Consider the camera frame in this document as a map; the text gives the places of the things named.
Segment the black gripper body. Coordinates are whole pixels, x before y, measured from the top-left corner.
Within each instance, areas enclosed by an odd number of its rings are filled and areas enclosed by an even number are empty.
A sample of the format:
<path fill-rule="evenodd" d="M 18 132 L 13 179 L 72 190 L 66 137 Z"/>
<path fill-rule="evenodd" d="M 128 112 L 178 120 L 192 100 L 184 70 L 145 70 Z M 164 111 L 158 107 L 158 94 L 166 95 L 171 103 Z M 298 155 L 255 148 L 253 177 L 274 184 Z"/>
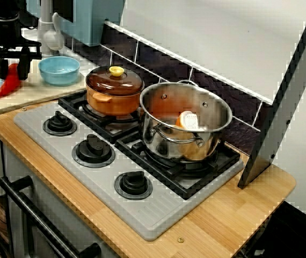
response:
<path fill-rule="evenodd" d="M 21 55 L 29 59 L 41 59 L 41 43 L 24 38 L 19 19 L 0 19 L 0 58 L 19 59 Z"/>

